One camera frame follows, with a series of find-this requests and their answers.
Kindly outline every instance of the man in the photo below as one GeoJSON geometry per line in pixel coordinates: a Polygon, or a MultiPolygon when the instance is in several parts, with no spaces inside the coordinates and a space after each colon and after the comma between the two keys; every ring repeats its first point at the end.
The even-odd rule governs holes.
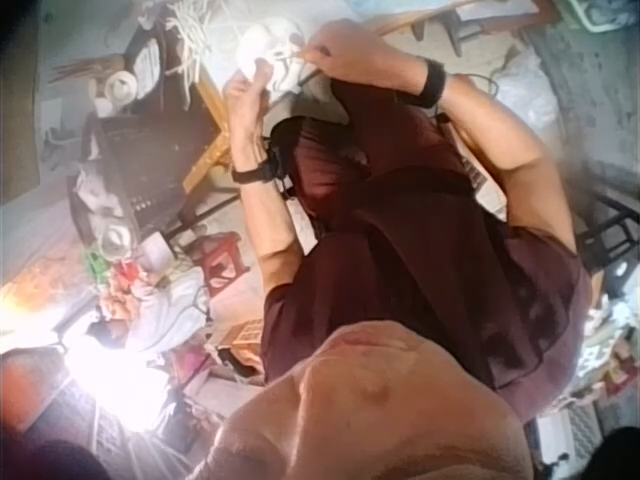
{"type": "Polygon", "coordinates": [[[166,280],[141,273],[132,280],[114,273],[100,299],[106,319],[89,325],[87,335],[109,349],[158,354],[182,345],[207,320],[209,295],[202,268],[180,257],[166,280]]]}
{"type": "Polygon", "coordinates": [[[351,22],[323,27],[303,55],[350,117],[271,134],[325,232],[306,257],[260,171],[270,68],[226,88],[270,385],[228,419],[194,478],[530,478],[522,423],[571,378],[589,290],[549,153],[489,96],[351,22]],[[437,102],[481,148],[506,223],[401,94],[437,102]],[[354,148],[366,164],[344,153],[354,148]]]}

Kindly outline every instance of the black watch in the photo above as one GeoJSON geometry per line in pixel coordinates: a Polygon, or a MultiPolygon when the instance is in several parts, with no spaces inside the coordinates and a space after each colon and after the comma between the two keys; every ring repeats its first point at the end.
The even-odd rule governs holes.
{"type": "Polygon", "coordinates": [[[444,65],[430,58],[425,58],[427,62],[427,80],[424,83],[422,92],[418,95],[410,95],[405,92],[398,92],[398,98],[403,102],[416,107],[433,108],[442,97],[444,92],[444,84],[447,81],[447,72],[444,70],[444,65]]]}
{"type": "Polygon", "coordinates": [[[278,158],[276,155],[268,153],[267,158],[253,170],[237,172],[235,168],[232,168],[231,179],[240,185],[256,182],[267,183],[278,178],[279,170],[278,158]]]}

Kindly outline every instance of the plastic bag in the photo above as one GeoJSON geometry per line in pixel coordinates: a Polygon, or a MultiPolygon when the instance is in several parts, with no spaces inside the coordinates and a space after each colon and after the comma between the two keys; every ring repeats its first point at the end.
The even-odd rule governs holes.
{"type": "Polygon", "coordinates": [[[558,118],[558,100],[532,48],[513,57],[493,79],[500,86],[497,99],[537,133],[558,118]]]}

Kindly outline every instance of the dark red shirt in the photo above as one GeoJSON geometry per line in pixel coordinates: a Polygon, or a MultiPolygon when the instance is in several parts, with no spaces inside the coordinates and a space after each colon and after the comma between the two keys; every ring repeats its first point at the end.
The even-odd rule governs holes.
{"type": "Polygon", "coordinates": [[[265,302],[268,381],[337,328],[395,320],[449,351],[523,422],[571,379],[588,309],[588,276],[553,238],[509,227],[467,178],[425,167],[363,182],[265,302]]]}

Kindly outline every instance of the cloth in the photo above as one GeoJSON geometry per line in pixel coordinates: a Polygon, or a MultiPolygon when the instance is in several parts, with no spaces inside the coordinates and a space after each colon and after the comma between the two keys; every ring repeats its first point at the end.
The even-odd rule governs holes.
{"type": "Polygon", "coordinates": [[[187,341],[205,325],[208,294],[200,267],[173,278],[165,288],[136,282],[131,292],[140,302],[140,316],[129,330],[127,350],[166,352],[187,341]]]}
{"type": "Polygon", "coordinates": [[[486,212],[456,148],[419,109],[386,90],[333,90],[348,126],[295,118],[272,132],[326,233],[293,283],[266,298],[267,380],[342,325],[390,319],[443,346],[530,420],[575,369],[590,289],[580,260],[486,212]]]}

